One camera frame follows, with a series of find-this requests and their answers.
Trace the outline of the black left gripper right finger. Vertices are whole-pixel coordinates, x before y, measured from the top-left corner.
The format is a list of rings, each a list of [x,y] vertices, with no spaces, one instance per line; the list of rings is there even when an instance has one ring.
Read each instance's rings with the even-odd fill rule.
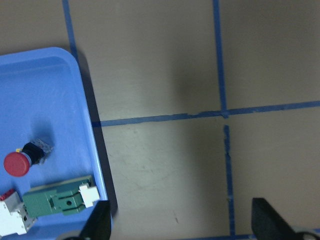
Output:
[[[251,230],[257,240],[318,240],[308,230],[294,230],[265,198],[251,201]]]

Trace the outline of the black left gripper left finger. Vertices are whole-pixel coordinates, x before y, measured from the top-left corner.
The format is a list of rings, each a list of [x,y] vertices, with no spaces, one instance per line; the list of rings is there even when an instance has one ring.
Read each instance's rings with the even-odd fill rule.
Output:
[[[63,240],[109,240],[111,233],[111,204],[109,200],[100,200],[96,203],[80,233],[64,237]]]

